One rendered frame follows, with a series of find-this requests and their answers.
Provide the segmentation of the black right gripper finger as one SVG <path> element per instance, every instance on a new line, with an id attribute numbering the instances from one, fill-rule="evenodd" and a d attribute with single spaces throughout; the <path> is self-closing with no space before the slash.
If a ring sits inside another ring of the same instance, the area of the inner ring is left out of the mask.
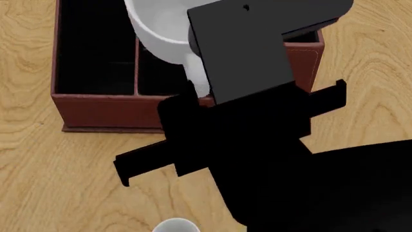
<path id="1" fill-rule="evenodd" d="M 199 142 L 202 139 L 202 113 L 207 110 L 199 102 L 192 81 L 187 81 L 178 95 L 162 100 L 158 115 L 165 133 L 171 142 Z"/>

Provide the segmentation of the white mug with handle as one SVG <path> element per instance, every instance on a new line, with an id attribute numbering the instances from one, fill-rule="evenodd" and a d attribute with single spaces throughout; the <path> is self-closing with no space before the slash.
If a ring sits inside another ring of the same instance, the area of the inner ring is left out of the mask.
<path id="1" fill-rule="evenodd" d="M 140 42 L 155 57 L 184 67 L 199 98 L 210 92 L 201 58 L 189 46 L 187 10 L 219 0 L 124 0 Z"/>

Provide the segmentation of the brown leather divided caddy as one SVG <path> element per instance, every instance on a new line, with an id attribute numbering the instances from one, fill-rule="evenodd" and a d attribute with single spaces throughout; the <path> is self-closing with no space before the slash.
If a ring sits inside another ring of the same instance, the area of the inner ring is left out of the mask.
<path id="1" fill-rule="evenodd" d="M 160 133 L 157 105 L 189 81 L 136 36 L 124 0 L 57 0 L 51 97 L 64 131 Z"/>

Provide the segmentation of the small white cup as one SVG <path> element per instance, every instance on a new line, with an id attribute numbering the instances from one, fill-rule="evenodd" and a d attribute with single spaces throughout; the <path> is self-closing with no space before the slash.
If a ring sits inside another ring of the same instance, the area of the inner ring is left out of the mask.
<path id="1" fill-rule="evenodd" d="M 159 223 L 152 232 L 201 232 L 199 228 L 185 218 L 170 218 Z"/>

